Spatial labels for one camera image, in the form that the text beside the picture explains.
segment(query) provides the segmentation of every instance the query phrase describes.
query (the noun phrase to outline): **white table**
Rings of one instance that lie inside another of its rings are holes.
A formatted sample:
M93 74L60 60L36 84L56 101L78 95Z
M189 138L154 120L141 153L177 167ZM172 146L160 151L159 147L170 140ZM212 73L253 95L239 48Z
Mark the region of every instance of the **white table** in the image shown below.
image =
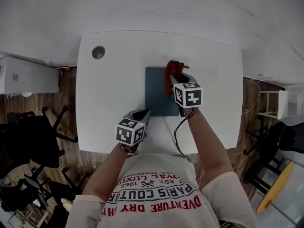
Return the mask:
M92 57L105 48L101 59ZM131 110L144 108L145 68L170 60L190 66L184 72L204 88L200 110L226 149L235 148L241 121L243 70L238 48L207 39L147 31L114 31L82 36L77 78L76 119L79 147L109 153L116 145L114 125ZM151 117L140 152L178 154L173 131L182 119ZM196 153L188 123L177 132L184 153Z

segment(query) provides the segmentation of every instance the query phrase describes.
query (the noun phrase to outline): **yellow table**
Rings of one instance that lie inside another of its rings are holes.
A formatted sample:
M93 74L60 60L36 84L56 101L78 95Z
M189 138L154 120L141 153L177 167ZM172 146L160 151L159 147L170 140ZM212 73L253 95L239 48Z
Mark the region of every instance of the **yellow table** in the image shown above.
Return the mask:
M262 201L258 205L256 212L262 212L263 210L267 209L271 203L277 198L277 196L280 194L284 186L286 185L292 170L294 168L294 163L290 162L285 169L281 172L279 177L276 179L274 184L272 184L271 188L268 190L268 192L263 197Z

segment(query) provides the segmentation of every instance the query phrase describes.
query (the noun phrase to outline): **black chair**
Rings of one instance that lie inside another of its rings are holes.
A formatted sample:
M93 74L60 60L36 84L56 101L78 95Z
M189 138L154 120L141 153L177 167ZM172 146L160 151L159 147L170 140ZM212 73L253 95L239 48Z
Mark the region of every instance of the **black chair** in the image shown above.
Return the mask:
M40 228L65 228L68 215L69 212L62 205L56 205L49 222L43 222Z
M280 138L280 134L282 132L282 128L284 124L282 122L276 123L274 126L270 126L269 128L264 126L264 118L259 116L258 119L261 120L259 135L246 131L248 134L257 138L257 141L247 152L243 151L245 155L249 155L255 148L260 153L260 162L264 167L269 168L271 171L278 171L281 167L283 160L278 160L275 155L279 150L278 141ZM277 167L273 167L269 165L271 161L274 161L277 164Z
M268 190L271 188L271 186L258 177L262 168L263 168L263 164L261 163L260 159L254 161L246 171L246 174L244 176L244 183L248 184L250 182L263 194L266 194Z
M27 182L26 179L20 179L16 186L5 187L0 190L1 201L13 212L17 209L24 211L26 206L35 200L38 200L38 208L40 210L46 210L48 205L47 200L51 197L49 192L47 196L43 195L40 188L33 186L32 183Z
M267 126L264 127L263 117L259 116L258 119L261 119L260 134L256 135L246 131L248 134L256 137L257 141L248 152L244 150L243 154L249 155L256 147L261 152L261 150L269 149L270 146L276 151L280 149L282 151L304 153L304 123L287 126L283 122L279 122L268 129ZM277 164L281 163L277 159L273 160Z
M17 124L0 124L0 179L30 162L29 151L22 141L22 131Z
M69 212L67 212L67 210L63 207L61 199L73 201L76 195L82 193L81 186L83 185L85 179L90 176L90 173L87 172L80 181L79 185L76 186L66 175L67 171L68 168L64 168L62 173L70 186L55 181L50 181L48 183L51 194L58 205L55 206L53 215L49 222L47 224L44 222L40 228L64 228L66 226Z
M28 175L24 175L24 179L27 182L28 186L31 186L34 189L40 190L41 193L45 196L47 196L46 200L48 200L51 197L51 193L49 191L47 191L43 186L45 184L47 184L51 179L47 178L43 183L39 183L38 181L38 176L40 175L40 173L42 172L44 166L40 165L40 167L38 169L36 168L32 168L32 176L28 176Z
M58 205L61 205L61 199L68 199L70 201L73 201L75 199L76 195L80 195L82 193L82 185L85 182L87 177L90 177L91 174L87 172L83 179L80 181L79 185L76 186L71 179L67 176L66 172L68 171L68 168L64 168L61 172L64 175L66 181L69 185L65 185L59 182L50 181L48 182L48 186L50 188L51 194L54 197L56 203Z
M64 154L64 150L59 150L56 138L61 138L73 143L78 142L78 138L71 139L57 132L58 125L67 106L62 108L54 126L51 126L46 111L42 108L42 116L35 116L33 112L22 114L9 113L7 120L9 123L19 125L23 131L24 144L30 149L30 158L33 162L50 168L59 167L59 156Z
M278 140L278 146L282 151L294 151L304 153L304 123L287 126L281 123L282 131Z

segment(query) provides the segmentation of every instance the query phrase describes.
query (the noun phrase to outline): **wire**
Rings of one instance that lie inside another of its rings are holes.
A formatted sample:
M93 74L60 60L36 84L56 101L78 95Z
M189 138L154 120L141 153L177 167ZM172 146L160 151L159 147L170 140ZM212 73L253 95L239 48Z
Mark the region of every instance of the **wire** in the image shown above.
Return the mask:
M177 138L176 138L176 132L177 132L178 128L179 128L186 120L188 120L189 118L191 118L193 115L194 115L194 109L192 108L190 114L189 114L185 119L183 119L183 120L181 121L181 123L177 126L177 128L174 130L174 138L175 138L175 145L176 145L176 148L178 149L178 151L180 152L180 154L181 154L182 156L184 156L184 157L186 157L186 158L188 159L189 162L190 162L189 156L183 154L182 151L180 150L179 143L178 143Z
M260 98L260 96L261 96L261 93L260 93L261 89L260 89L260 87L259 87L255 82L253 82L253 79L250 79L250 81L251 81L252 83L254 83L254 84L258 87L258 97L257 97L257 99L256 99L255 104L254 104L248 111L243 112L242 115L245 114L245 113L250 112L251 109L252 109L253 107L255 107L255 105L257 104L257 102L258 102L258 100L259 100L259 98Z
M203 173L201 174L201 176L196 180L196 182L198 183L200 178L204 175L205 171L203 171Z

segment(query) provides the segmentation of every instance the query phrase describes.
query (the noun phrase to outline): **person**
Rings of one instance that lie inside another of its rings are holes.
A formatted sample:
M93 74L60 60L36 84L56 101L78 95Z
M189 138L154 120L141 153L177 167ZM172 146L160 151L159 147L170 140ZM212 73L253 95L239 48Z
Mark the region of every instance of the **person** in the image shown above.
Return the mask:
M202 190L193 164L183 156L127 158L118 144L76 196L66 228L219 228L219 220L238 228L257 227L226 150L198 108L188 124L204 169Z

